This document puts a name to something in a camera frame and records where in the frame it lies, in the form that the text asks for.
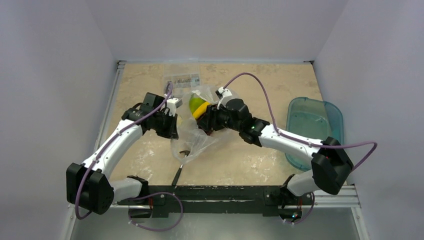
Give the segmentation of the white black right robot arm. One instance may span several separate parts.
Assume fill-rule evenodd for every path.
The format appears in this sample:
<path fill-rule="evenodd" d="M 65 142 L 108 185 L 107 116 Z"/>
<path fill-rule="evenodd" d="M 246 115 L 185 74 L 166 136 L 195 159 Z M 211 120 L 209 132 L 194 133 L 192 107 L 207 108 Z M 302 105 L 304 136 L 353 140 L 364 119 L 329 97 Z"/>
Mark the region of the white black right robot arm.
<path fill-rule="evenodd" d="M 317 190 L 337 195 L 354 168 L 335 138 L 305 138 L 281 130 L 252 116 L 248 106 L 239 98 L 230 100 L 225 106 L 205 103 L 193 113 L 193 117 L 198 127 L 208 134 L 231 129 L 248 144 L 278 150 L 306 161 L 310 170 L 290 176 L 282 185 L 280 196 L 288 204 Z"/>

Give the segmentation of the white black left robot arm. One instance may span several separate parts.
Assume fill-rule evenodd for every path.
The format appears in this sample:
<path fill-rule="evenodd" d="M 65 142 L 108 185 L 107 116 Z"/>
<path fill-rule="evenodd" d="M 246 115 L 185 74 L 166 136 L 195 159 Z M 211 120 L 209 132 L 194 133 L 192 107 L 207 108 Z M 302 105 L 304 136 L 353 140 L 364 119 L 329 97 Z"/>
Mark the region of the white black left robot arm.
<path fill-rule="evenodd" d="M 138 205 L 149 199 L 148 181 L 128 176 L 111 182 L 109 178 L 130 147 L 147 131 L 176 140 L 177 109 L 182 100 L 148 92 L 144 100 L 126 110 L 111 136 L 82 163 L 66 170 L 66 199 L 76 209 L 104 214 L 112 204 L 131 199 Z"/>

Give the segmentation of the yellow fake banana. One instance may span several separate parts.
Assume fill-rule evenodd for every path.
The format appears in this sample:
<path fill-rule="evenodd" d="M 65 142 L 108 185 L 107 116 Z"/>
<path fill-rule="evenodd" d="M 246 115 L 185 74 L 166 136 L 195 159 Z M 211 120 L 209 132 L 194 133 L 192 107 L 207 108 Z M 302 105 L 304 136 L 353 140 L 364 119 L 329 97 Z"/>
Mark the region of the yellow fake banana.
<path fill-rule="evenodd" d="M 209 102 L 202 103 L 193 113 L 192 116 L 195 120 L 199 119 L 206 111 L 208 106 L 210 105 Z"/>

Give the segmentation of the clear printed plastic bag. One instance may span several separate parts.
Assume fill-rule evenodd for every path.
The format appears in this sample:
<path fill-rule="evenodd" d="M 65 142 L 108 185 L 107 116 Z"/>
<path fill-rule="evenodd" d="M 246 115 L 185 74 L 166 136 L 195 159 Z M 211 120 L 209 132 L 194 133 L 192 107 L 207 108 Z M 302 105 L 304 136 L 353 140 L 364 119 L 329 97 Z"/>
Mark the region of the clear printed plastic bag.
<path fill-rule="evenodd" d="M 170 149 L 173 157 L 182 165 L 214 153 L 237 138 L 237 132 L 231 129 L 221 129 L 208 135 L 198 127 L 192 116 L 189 107 L 191 97 L 217 104 L 219 101 L 215 93 L 217 89 L 217 86 L 203 84 L 190 89 L 180 97 L 182 104 L 176 110 L 178 139 L 170 141 Z"/>

